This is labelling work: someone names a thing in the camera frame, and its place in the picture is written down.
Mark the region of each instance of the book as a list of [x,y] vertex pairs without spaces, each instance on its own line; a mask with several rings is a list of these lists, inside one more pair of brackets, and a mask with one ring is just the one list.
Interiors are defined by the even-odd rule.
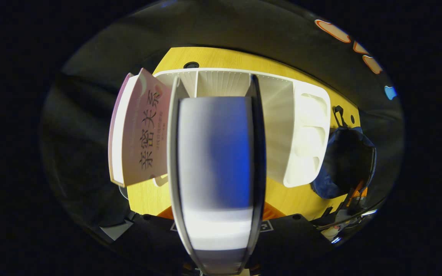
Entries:
[[167,124],[172,89],[142,68],[119,90],[109,128],[110,180],[126,187],[167,173]]

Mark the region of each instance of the desk organizer compartment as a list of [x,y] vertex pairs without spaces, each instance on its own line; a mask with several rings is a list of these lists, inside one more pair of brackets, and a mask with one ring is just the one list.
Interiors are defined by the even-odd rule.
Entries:
[[244,96],[250,74],[260,85],[267,176],[286,187],[312,182],[322,166],[330,129],[330,98],[324,89],[289,77],[228,68],[168,70],[154,76],[170,86],[179,76],[190,97],[220,97]]

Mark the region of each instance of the white tray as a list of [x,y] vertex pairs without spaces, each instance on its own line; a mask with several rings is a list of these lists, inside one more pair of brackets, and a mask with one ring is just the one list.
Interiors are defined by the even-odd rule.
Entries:
[[267,175],[286,187],[311,183],[322,166],[330,129],[330,98],[323,88],[289,77],[228,68],[168,70],[154,76],[167,86],[179,76],[194,98],[244,96],[250,74],[260,84]]

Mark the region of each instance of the yellow desk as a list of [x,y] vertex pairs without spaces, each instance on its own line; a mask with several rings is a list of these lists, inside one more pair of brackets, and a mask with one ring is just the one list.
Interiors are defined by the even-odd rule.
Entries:
[[[253,54],[206,47],[171,48],[160,64],[158,64],[153,74],[165,70],[182,69],[190,61],[195,61],[199,63],[200,67],[205,68],[253,70],[290,77],[291,79],[317,85],[327,91],[332,107],[340,105],[344,108],[344,120],[349,127],[361,125],[358,108],[335,90],[295,68]],[[354,116],[354,123],[351,122],[351,115]],[[333,116],[330,117],[330,127],[337,127],[337,122]],[[128,186],[127,192],[130,209],[139,214],[157,215],[171,205],[168,184],[156,187],[152,180],[147,180]],[[325,209],[330,206],[333,207],[332,211],[335,211],[339,204],[344,201],[345,197],[346,195],[336,199],[321,199],[312,191],[309,184],[287,188],[267,178],[265,201],[286,215],[300,213],[307,220],[313,220],[319,218]]]

